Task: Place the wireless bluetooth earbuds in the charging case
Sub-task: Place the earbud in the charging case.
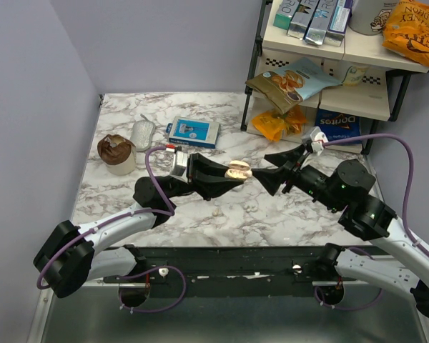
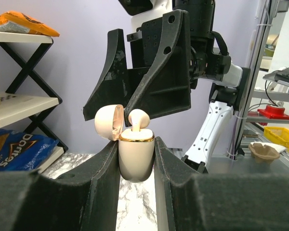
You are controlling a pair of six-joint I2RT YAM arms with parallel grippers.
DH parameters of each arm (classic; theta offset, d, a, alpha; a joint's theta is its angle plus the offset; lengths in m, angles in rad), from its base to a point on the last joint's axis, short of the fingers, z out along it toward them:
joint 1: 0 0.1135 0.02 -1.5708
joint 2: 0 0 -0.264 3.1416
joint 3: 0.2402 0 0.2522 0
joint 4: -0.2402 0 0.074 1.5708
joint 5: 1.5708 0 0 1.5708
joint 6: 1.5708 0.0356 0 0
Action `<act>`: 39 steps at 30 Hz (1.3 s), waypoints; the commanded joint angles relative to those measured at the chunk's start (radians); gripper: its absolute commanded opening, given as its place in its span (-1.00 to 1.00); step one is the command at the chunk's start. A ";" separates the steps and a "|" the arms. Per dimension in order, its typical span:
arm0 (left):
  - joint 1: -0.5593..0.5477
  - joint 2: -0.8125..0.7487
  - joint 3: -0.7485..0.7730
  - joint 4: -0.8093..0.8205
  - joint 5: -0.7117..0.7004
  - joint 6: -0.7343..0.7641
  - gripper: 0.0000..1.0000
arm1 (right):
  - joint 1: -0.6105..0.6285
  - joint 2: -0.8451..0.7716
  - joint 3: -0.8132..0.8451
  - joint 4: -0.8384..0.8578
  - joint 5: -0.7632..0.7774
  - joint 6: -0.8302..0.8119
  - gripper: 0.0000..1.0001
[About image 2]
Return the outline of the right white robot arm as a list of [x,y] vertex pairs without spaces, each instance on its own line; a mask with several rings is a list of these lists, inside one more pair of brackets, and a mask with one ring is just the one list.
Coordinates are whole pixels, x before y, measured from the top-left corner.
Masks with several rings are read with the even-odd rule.
[[122,0],[134,33],[107,34],[107,54],[100,78],[83,108],[96,120],[103,106],[141,109],[151,118],[191,108],[191,90],[200,78],[212,82],[207,117],[183,161],[206,172],[218,138],[241,109],[248,68],[234,65],[223,37],[213,30],[213,0]]

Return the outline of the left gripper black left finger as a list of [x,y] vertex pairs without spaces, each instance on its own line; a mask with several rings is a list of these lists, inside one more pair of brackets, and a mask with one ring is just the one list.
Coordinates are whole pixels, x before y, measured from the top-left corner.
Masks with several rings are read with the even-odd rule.
[[116,141],[56,179],[0,172],[0,231],[113,231],[119,184]]

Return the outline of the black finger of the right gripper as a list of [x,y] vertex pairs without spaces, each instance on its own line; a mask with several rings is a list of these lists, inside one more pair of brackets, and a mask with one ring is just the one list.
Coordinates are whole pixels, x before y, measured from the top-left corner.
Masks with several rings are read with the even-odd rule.
[[83,107],[86,121],[95,118],[97,111],[107,105],[126,107],[148,67],[127,68],[122,29],[107,34],[107,54],[99,80]]

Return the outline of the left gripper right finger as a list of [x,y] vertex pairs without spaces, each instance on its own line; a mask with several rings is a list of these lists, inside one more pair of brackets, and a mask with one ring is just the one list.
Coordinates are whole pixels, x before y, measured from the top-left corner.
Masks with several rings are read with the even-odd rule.
[[201,174],[155,139],[160,231],[289,231],[289,177]]

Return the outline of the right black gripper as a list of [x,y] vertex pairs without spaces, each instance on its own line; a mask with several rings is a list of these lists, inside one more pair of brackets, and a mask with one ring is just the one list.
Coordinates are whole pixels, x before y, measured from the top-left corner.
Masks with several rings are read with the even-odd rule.
[[128,115],[133,109],[145,111],[151,119],[189,110],[191,87],[200,77],[231,86],[227,45],[212,30],[215,1],[128,0],[126,11],[144,46],[155,42],[154,35],[160,36],[154,60],[125,106],[126,126],[131,126]]

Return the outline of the beige earbud charging case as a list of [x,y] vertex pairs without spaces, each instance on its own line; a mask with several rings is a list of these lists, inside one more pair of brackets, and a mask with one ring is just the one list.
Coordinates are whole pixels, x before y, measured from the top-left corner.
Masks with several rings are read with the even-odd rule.
[[100,108],[94,118],[95,130],[104,139],[118,141],[118,162],[121,176],[134,183],[146,181],[153,168],[155,135],[143,128],[133,132],[123,129],[124,108],[121,104]]

